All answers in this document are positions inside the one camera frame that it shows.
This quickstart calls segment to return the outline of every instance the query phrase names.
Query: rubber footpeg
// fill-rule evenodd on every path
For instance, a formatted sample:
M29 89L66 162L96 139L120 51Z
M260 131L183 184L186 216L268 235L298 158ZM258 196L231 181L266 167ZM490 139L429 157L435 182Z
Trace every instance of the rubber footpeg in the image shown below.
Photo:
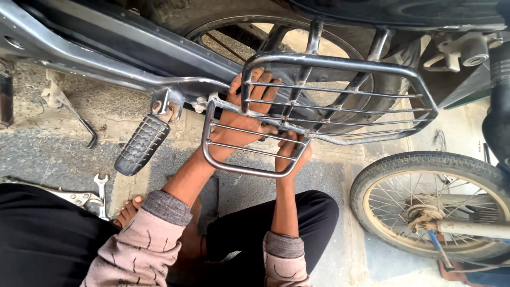
M125 176L137 174L149 162L170 132L167 123L148 114L115 161L115 170Z

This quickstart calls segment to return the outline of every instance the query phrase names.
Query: pink sweater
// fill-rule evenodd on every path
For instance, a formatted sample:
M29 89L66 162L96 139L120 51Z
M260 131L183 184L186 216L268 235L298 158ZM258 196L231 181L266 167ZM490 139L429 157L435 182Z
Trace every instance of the pink sweater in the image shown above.
M135 217L98 250L82 287L166 286L189 207L168 193L151 192ZM262 242L266 286L311 286L300 238L268 231Z

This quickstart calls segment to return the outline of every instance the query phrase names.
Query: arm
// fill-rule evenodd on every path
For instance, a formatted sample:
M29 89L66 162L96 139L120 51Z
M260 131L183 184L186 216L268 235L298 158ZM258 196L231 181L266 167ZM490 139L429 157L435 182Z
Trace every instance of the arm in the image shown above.
M287 132L287 138L297 140L295 132ZM291 156L296 144L281 141L279 155ZM312 155L310 145L299 159L294 170L286 177L276 180L276 205L271 231L264 237L264 263L267 286L310 286L307 264L304 261L304 244L299 238L294 179L298 171ZM282 171L289 160L277 158L275 170Z
M253 71L252 81L273 80L270 71L258 68ZM231 84L227 100L240 105L236 90L241 85L237 76ZM272 101L278 88L256 87L251 91L253 99ZM267 113L270 105L250 106L258 112ZM261 133L275 133L273 126L261 126L254 118L224 111L220 123ZM215 129L211 134L214 141L235 146L245 146L259 139L259 136L229 129ZM211 154L216 160L224 161L234 150L212 146ZM165 278L169 265L175 263L184 228L191 220L190 207L203 186L213 174L203 157L201 148L183 164L179 171L161 189L148 194L143 206L119 234L112 236L98 250L89 272L82 282L83 287L146 285L166 286Z

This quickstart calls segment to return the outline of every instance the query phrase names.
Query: metal grill guard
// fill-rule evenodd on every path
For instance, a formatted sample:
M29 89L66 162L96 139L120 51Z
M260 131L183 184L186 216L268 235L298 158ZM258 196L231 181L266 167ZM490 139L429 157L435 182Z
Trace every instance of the metal grill guard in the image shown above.
M321 19L315 19L310 25L310 33L308 38L307 50L305 53L285 53L280 51L270 51L264 53L258 53L248 59L243 68L242 74L242 83L241 86L241 107L231 104L229 102L220 100L218 96L211 95L209 97L207 112L206 112L206 120L203 129L202 135L202 151L207 160L212 166L217 169L236 172L247 175L255 175L261 177L270 177L270 178L280 178L288 175L296 162L303 154L304 149L310 142L312 138L321 139L332 144L336 145L355 145L355 144L364 144L368 142L376 142L383 140L392 140L399 139L403 137L407 137L417 133L422 130L425 126L427 126L433 119L438 115L438 109L430 93L428 92L425 83L420 76L420 74L413 68L392 64L392 63L381 63L379 61L381 52L384 47L384 43L389 35L389 30L387 29L377 29L374 40L372 42L372 46L370 48L370 53L367 60L356 60L356 59L346 59L346 58L338 58L338 57L330 57L330 56L319 56L317 55L317 49L319 46L319 40L322 33L322 21ZM273 83L258 83L251 81L251 74L256 67L263 66L268 63L281 63L281 64L292 64L292 65L300 65L301 68L299 70L297 79L294 85L287 84L273 84ZM333 69L342 69L342 70L354 70L357 71L357 75L352 79L352 81L347 85L345 89L332 89L332 88L320 88L320 87L307 87L305 83L307 78L313 67L321 67L321 68L333 68ZM412 87L417 92L417 94L385 94L385 93L374 93L374 92L365 92L359 91L359 87L367 80L371 73L384 73L390 74L394 76L399 76L406 78L410 81ZM281 102L269 102L263 100L252 100L249 98L250 87L251 86L266 86L266 87L280 87L280 88L291 88L291 94L289 101L286 103ZM329 106L304 106L296 103L297 98L299 97L301 90L313 90L313 91L326 91L326 92L337 92L339 93L338 97L335 99L333 104ZM417 109L407 109L407 110L389 110L389 111L367 111L367 110L355 110L355 109L344 109L342 108L343 104L353 95L362 94L369 95L371 97L386 97L386 98L420 98L425 108L417 108ZM281 116L268 116L265 114L257 113L251 111L249 109L249 103L263 103L270 105L280 105L284 106L284 110ZM211 129L213 126L232 129L236 131L247 132L251 134L257 134L260 136L267 136L271 138L275 138L278 140L287 140L291 141L279 136L274 135L265 135L261 133L256 133L252 131L242 130L238 128L228 127L224 125L219 125L214 123L214 110L216 107L226 109L232 112L236 112L238 114L257 118L262 122L274 125L279 129L284 130L292 130L297 133L303 134L304 140L299 141L300 146L298 147L296 153L293 157L283 157L291 160L291 163L287 166L287 168L282 172L273 172L273 171L265 171L259 169L253 169L243 166L237 166L227 163L222 163L215 160L210 153L209 145L218 145L229 148L234 148L243 151L255 152L259 154L274 156L274 157L282 157L276 154L271 154L267 152L225 145L218 142L213 142L210 139ZM320 109L325 110L325 114L321 119L298 119L298 118L290 118L290 114L292 109L294 108L309 108L309 109ZM355 113L364 113L364 114L386 114L386 113L401 113L401 112L416 112L416 111L424 111L425 115L418 119L404 120L404 121L390 121L390 122L380 122L380 123L370 123L370 124L356 124L356 123L337 123L331 122L330 119L337 111L345 111L345 112L355 112ZM305 122L305 123L313 123L314 126L311 129L304 128L302 126L298 126L296 124L290 122ZM380 126L380 125L390 125L390 124L404 124L404 123L413 123L414 126L412 128L407 129L396 129L396 130L386 130L386 131L374 131L374 132L364 132L364 133L355 133L355 134L335 134L335 133L323 133L320 132L320 129L325 124L329 125L345 125L345 126L357 126L357 127L366 127L366 126Z

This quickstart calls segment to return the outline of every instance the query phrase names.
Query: hand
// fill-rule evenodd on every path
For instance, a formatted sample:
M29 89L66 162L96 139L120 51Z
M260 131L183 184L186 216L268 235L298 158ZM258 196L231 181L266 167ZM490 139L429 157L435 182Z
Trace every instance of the hand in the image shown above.
M283 137L288 138L288 139L293 139L293 140L298 140L298 138L299 138L299 140L303 140L303 136L302 135L298 136L298 134L294 131L286 132L283 135ZM278 143L280 150L278 151L277 154L287 156L287 157L292 157L295 154L295 151L296 151L296 148L298 145L299 145L298 143L294 143L291 141L280 140L280 142ZM311 156L312 156L312 144L309 143L307 148L304 150L303 154L299 158L298 162L296 163L296 166L294 167L292 172L284 178L294 180L296 178L296 175L299 172L299 170L303 167L303 165L305 165L308 162L308 160L310 159ZM281 172L290 164L290 162L291 161L288 159L277 157L274 160L274 170L276 172Z
M261 83L273 82L276 84L282 83L281 79L273 78L273 73L271 71L264 71L263 68L256 68L253 70L251 81ZM231 88L228 91L226 97L227 102L233 103L237 106L241 105L241 94L236 94L236 91L237 89L239 89L241 84L242 84L241 75L239 74L232 81ZM279 89L278 87L252 86L250 90L250 99L273 101L274 98L276 97L278 89ZM267 114L270 107L271 105L269 104L250 103L250 110L263 114ZM272 125L262 126L261 125L262 122L257 120L256 118L245 117L243 115L227 110L223 110L219 123L225 126L240 128L263 134L278 133L278 129L275 126ZM249 134L245 132L239 132L217 127L212 132L211 138L213 141L221 142L222 144L226 143L228 145L243 147L260 139L261 137L256 134Z

